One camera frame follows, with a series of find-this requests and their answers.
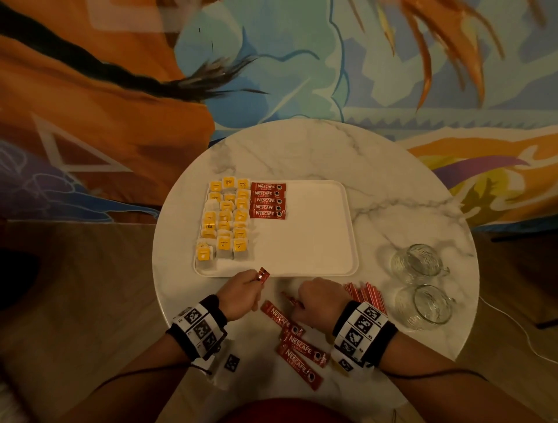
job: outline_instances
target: person's right hand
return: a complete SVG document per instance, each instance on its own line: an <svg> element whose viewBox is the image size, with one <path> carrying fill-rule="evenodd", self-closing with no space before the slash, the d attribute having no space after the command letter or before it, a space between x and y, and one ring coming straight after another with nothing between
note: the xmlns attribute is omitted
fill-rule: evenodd
<svg viewBox="0 0 558 423"><path fill-rule="evenodd" d="M351 297L343 285L317 277L302 283L299 300L304 308L295 306L292 319L328 335Z"/></svg>

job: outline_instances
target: black cable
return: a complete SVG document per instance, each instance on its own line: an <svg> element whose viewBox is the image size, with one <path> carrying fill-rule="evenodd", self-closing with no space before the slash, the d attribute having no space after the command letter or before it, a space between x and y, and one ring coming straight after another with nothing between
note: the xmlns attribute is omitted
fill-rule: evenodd
<svg viewBox="0 0 558 423"><path fill-rule="evenodd" d="M463 374L472 374L473 376L477 376L480 377L482 380L488 382L488 379L486 379L482 374L475 372L473 370L469 370L469 369L447 369L447 370L440 370L439 372L434 372L434 373L427 373L427 374L417 374L414 376L405 376L403 374L395 374L395 373L389 373L389 372L383 372L386 376L389 377L393 377L395 379L405 379L408 381L412 381L412 380L416 380L416 379L430 379L432 377L439 377L439 376L445 376L447 374L457 374L457 373L463 373Z"/></svg>
<svg viewBox="0 0 558 423"><path fill-rule="evenodd" d="M163 370L184 369L184 368L188 369L190 367L192 367L194 369L201 370L202 372L205 372L205 373L211 375L211 372L209 370L206 370L203 367L199 367L199 366L196 366L195 364L191 364L191 363L178 363L178 364L171 364L170 366L149 367L147 369L140 369L140 370L134 370L134 371L131 371L131 372L117 374L116 376L113 376L110 379L107 379L106 381L101 383L97 388L95 388L93 390L93 392L98 391L103 386L115 381L116 379L120 379L121 377L124 377L124 376L131 376L133 374L159 372L159 371L163 371Z"/></svg>

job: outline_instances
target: wrist band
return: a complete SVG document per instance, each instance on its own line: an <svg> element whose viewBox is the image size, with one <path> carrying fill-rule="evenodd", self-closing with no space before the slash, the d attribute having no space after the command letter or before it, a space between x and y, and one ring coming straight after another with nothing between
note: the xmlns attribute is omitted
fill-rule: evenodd
<svg viewBox="0 0 558 423"><path fill-rule="evenodd" d="M194 307L179 313L166 332L176 340L190 360L200 357L208 360L227 336L224 330L226 324L227 318L219 310L217 295L210 295Z"/></svg>
<svg viewBox="0 0 558 423"><path fill-rule="evenodd" d="M357 301L347 304L333 330L335 348L360 367L377 366L396 333L384 313Z"/></svg>

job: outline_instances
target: round marble table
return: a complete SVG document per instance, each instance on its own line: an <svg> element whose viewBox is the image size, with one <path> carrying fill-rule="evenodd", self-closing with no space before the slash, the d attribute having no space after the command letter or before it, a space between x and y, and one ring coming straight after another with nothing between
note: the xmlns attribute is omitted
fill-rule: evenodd
<svg viewBox="0 0 558 423"><path fill-rule="evenodd" d="M291 119L244 129L204 152L180 176L161 210L153 241L153 279L167 322L184 307L215 293L225 279L199 276L193 269L199 216L207 183L227 175L252 180L335 180L349 200L360 266L350 277L369 281L384 296L390 314L402 284L392 277L389 260L397 248L414 243L433 246L451 274L435 281L455 299L453 318L433 331L410 336L441 354L455 358L473 325L479 297L475 246L459 209L440 180L397 144L348 124ZM266 282L262 301L271 300L285 312L283 289L296 291L301 280ZM229 338L250 351L250 371L239 374L228 392L209 399L214 405L202 420L211 421L227 409L256 399L301 397L333 407L353 420L405 402L399 390L379 371L357 383L330 366L320 371L324 383L313 392L275 353L280 329L261 312L227 325ZM326 348L323 335L309 329L308 340Z"/></svg>

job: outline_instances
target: brown floor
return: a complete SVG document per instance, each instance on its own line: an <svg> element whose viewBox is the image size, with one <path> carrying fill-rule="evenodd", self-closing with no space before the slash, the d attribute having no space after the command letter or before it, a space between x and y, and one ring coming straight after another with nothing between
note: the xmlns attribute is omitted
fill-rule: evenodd
<svg viewBox="0 0 558 423"><path fill-rule="evenodd" d="M0 313L0 360L40 421L54 421L165 330L151 275L154 230L152 225L7 226L0 244L34 252L43 263L31 291ZM482 296L513 315L541 354L558 359L558 328L535 329L533 317L513 304L507 287L520 277L502 253L506 247L484 234L476 234L475 243ZM537 291L523 285L525 292ZM555 301L545 316L552 315ZM558 366L536 357L523 332L504 315L480 303L458 361L544 419L558 421L553 420L558 419ZM199 372L189 372L158 421L193 421L210 390ZM421 421L410 406L398 415L400 422Z"/></svg>

